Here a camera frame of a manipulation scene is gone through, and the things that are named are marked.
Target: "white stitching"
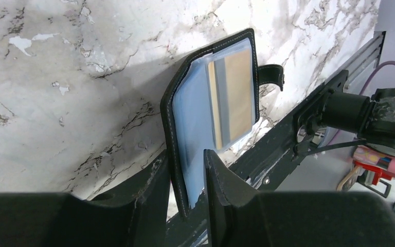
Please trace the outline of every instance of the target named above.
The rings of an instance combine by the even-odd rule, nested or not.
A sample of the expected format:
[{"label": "white stitching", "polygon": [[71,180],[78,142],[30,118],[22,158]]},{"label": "white stitching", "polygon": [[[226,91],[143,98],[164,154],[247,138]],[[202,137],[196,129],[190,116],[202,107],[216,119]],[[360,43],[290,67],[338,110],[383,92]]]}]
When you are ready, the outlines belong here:
[{"label": "white stitching", "polygon": [[[205,51],[203,51],[203,52],[197,54],[196,56],[192,57],[191,59],[187,60],[186,63],[192,61],[193,59],[195,59],[196,57],[202,55],[203,53],[206,53],[206,52],[208,52],[208,51],[210,51],[210,50],[212,50],[212,49],[216,49],[216,48],[218,48],[218,47],[220,47],[220,46],[223,46],[223,45],[226,45],[226,44],[228,44],[228,43],[231,43],[231,42],[233,42],[234,40],[237,40],[237,39],[239,39],[239,38],[241,38],[241,37],[247,35],[248,33],[249,33],[249,34],[252,34],[252,32],[246,32],[246,33],[244,33],[244,34],[242,34],[242,35],[240,35],[240,36],[238,36],[238,37],[236,37],[236,38],[234,38],[234,39],[232,39],[232,40],[230,40],[230,41],[227,41],[227,42],[225,42],[225,43],[223,43],[223,44],[221,44],[221,45],[218,45],[218,46],[216,46],[216,47],[214,47],[214,48],[210,48],[210,49],[208,49],[208,50],[205,50]],[[256,82],[257,82],[255,96],[258,97],[258,65],[257,65],[257,59],[255,58],[255,52],[256,52],[256,51],[255,51],[254,42],[255,42],[255,37],[254,37],[254,35],[252,35],[252,42],[251,42],[251,45],[252,45],[252,57],[253,57],[253,59],[254,59],[254,65],[255,65],[255,68],[256,68],[256,69],[255,69],[255,78],[256,78]],[[183,78],[184,78],[184,76],[185,76],[185,73],[186,73],[187,71],[188,71],[188,70],[185,70],[185,71],[183,72],[183,74],[181,75],[181,77],[180,77],[180,79],[179,79],[179,83],[178,83],[178,84],[175,86],[175,88],[173,89],[172,95],[170,96],[169,102],[168,102],[168,104],[167,104],[167,116],[168,116],[168,117],[167,117],[167,120],[168,120],[168,122],[169,122],[170,137],[171,137],[171,139],[172,139],[172,147],[173,147],[173,162],[174,162],[175,165],[177,165],[178,162],[177,162],[177,158],[176,158],[176,155],[175,155],[175,144],[174,144],[175,141],[174,141],[174,139],[173,139],[173,130],[172,130],[172,122],[171,122],[171,120],[170,120],[171,117],[170,117],[170,108],[169,108],[169,106],[170,106],[171,103],[172,103],[173,95],[175,94],[176,89],[177,89],[178,86],[181,84],[181,81],[183,80]],[[258,109],[258,99],[255,100],[255,105],[256,105],[256,108],[255,108],[255,113],[256,113],[256,111],[257,111],[257,109]],[[182,195],[180,189],[179,189],[178,191],[179,191],[179,197],[180,197],[180,199],[181,199],[181,201],[182,201],[182,200],[183,200],[183,195]],[[183,211],[185,212],[184,204],[181,203],[181,206],[182,206],[182,208],[183,208]]]}]

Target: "card holder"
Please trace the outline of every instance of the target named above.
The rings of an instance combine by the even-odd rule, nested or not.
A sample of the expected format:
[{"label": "card holder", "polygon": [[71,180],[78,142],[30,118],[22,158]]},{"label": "card holder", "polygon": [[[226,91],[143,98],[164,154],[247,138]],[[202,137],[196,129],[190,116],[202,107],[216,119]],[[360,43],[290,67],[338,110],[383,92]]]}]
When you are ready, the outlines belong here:
[{"label": "card holder", "polygon": [[[245,52],[242,54],[242,49],[247,50],[246,43],[249,45],[249,53]],[[223,55],[222,53],[225,53],[225,55],[234,54],[234,56],[232,58],[228,55],[218,57],[218,55]],[[214,102],[211,101],[215,96],[212,97],[211,94],[210,77],[212,76],[217,84],[223,87],[224,80],[231,81],[238,79],[237,77],[239,76],[245,76],[247,73],[244,71],[247,71],[247,68],[244,68],[239,61],[242,59],[247,60],[246,54],[249,55],[250,59],[250,85],[244,83],[242,90],[233,89],[231,90],[232,92],[229,86],[224,89],[221,88],[217,91],[219,94],[216,96],[217,102],[221,102],[225,106],[235,105],[236,103],[239,106],[243,106],[244,104],[241,103],[243,102],[246,107],[243,107],[242,110],[233,107],[232,109],[236,110],[231,112],[229,109],[216,107]],[[226,67],[230,72],[227,73],[225,71],[225,78],[223,76],[217,77],[216,72],[211,71],[212,66],[216,68],[215,70]],[[247,81],[245,78],[240,78],[239,81]],[[284,84],[283,68],[276,64],[257,66],[253,29],[246,29],[188,55],[170,81],[161,99],[160,112],[166,137],[172,185],[178,211],[182,217],[186,217],[194,207],[202,191],[199,185],[201,183],[203,185],[200,176],[196,176],[196,174],[202,173],[203,177],[203,161],[202,167],[191,167],[187,166],[187,164],[189,162],[192,163],[194,159],[203,158],[204,149],[223,150],[226,146],[232,144],[230,140],[235,141],[241,138],[242,135],[247,134],[244,131],[249,130],[252,124],[259,119],[259,86],[267,83],[276,84],[282,90]],[[248,90],[250,91],[250,96],[247,96],[245,93]],[[186,97],[187,95],[200,100],[192,100]],[[219,125],[225,126],[225,129],[220,128],[218,132],[219,139],[222,140],[218,144],[216,124],[214,124],[217,122],[214,119],[217,114],[214,113],[213,109],[219,109],[223,113],[228,112],[228,118],[221,118],[225,122],[219,121]],[[236,126],[236,119],[240,118],[240,116],[244,119],[250,119],[250,123],[239,121],[244,125]],[[230,131],[226,132],[226,126],[230,127]]]}]

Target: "black cylinder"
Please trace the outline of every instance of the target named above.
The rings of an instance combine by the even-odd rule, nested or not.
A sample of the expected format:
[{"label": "black cylinder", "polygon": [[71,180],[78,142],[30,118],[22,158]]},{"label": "black cylinder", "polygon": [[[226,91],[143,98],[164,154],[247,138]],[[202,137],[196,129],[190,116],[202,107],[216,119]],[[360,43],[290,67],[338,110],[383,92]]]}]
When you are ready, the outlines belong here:
[{"label": "black cylinder", "polygon": [[322,112],[322,124],[357,133],[366,115],[370,98],[342,92],[332,93]]}]

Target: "marble surface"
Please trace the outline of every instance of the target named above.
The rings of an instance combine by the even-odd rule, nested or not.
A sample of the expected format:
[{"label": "marble surface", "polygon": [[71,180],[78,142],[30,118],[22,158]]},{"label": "marble surface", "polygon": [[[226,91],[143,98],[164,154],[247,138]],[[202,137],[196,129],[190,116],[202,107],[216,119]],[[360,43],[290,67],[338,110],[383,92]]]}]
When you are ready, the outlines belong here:
[{"label": "marble surface", "polygon": [[372,37],[379,3],[0,0],[0,191],[90,199],[137,173],[165,147],[175,62],[252,27],[258,63],[282,64],[286,83],[260,89],[231,164]]}]

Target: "black leather wallet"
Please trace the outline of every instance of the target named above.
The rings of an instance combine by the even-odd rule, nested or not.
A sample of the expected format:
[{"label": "black leather wallet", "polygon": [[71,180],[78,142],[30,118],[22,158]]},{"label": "black leather wallet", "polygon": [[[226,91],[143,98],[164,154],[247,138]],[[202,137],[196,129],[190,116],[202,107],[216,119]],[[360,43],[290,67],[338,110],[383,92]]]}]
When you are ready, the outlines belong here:
[{"label": "black leather wallet", "polygon": [[282,66],[276,64],[269,64],[258,67],[257,53],[255,50],[254,30],[251,28],[226,37],[189,54],[174,75],[173,79],[170,81],[161,99],[160,112],[166,137],[169,171],[173,190],[176,197],[176,202],[178,205],[178,211],[183,218],[188,216],[188,213],[191,209],[187,197],[187,190],[185,187],[181,161],[178,153],[178,141],[175,127],[175,119],[173,117],[172,109],[173,96],[177,91],[178,87],[181,85],[181,82],[184,79],[185,75],[187,74],[191,62],[207,54],[216,53],[224,48],[227,48],[242,40],[245,40],[246,38],[250,40],[250,44],[252,46],[252,78],[255,102],[255,122],[257,122],[260,118],[258,98],[259,86],[272,83],[278,85],[282,90],[284,84],[284,73]]}]

